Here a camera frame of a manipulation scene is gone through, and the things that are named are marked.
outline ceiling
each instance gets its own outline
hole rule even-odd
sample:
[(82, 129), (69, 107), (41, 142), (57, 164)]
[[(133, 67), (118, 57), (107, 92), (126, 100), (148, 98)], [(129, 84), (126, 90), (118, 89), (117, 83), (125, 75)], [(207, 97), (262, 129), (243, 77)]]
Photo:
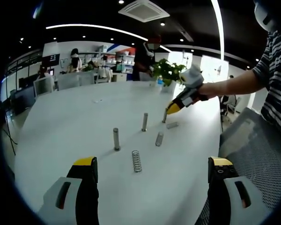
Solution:
[[(133, 0), (30, 0), (13, 1), (6, 10), (10, 60), (53, 41), (92, 40), (131, 45), (141, 41), (119, 32), (90, 27), (46, 30), (66, 23), (95, 24), (125, 30), (143, 37), (160, 34), (162, 44), (184, 44), (220, 50), (219, 31), (211, 0), (151, 0), (170, 14), (147, 23), (118, 13)], [(218, 0), (224, 27), (225, 52), (254, 63), (266, 44), (266, 32), (254, 17), (253, 0)], [(39, 8), (36, 19), (35, 9)]]

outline striped shirt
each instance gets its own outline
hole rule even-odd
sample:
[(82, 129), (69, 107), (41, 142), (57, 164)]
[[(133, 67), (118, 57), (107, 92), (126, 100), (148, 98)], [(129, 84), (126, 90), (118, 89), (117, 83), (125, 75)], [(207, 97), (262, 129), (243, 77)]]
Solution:
[(268, 90), (261, 115), (281, 131), (281, 33), (268, 34), (266, 49), (252, 70)]

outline potted plant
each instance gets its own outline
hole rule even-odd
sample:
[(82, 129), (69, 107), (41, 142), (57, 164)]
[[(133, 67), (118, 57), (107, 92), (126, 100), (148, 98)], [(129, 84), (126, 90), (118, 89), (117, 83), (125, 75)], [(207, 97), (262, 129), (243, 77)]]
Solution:
[(184, 65), (177, 65), (177, 63), (170, 64), (166, 59), (162, 59), (153, 65), (153, 77), (162, 77), (163, 92), (172, 93), (175, 89), (176, 83), (182, 84), (179, 76), (181, 71), (185, 69)]

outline air conditioning vent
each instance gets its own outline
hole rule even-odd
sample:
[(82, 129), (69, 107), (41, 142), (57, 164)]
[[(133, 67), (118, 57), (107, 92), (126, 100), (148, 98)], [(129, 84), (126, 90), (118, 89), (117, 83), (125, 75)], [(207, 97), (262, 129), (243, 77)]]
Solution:
[(118, 13), (143, 23), (170, 16), (166, 11), (148, 0), (137, 0), (125, 6)]

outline green leaves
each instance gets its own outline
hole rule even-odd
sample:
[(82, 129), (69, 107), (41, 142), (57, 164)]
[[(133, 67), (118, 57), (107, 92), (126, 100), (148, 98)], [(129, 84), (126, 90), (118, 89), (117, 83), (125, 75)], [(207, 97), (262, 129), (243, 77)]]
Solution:
[(179, 74), (186, 68), (184, 65), (177, 65), (177, 63), (170, 64), (166, 59), (162, 59), (153, 65), (153, 76), (163, 77), (163, 82), (166, 86), (170, 86), (172, 81), (182, 83)]

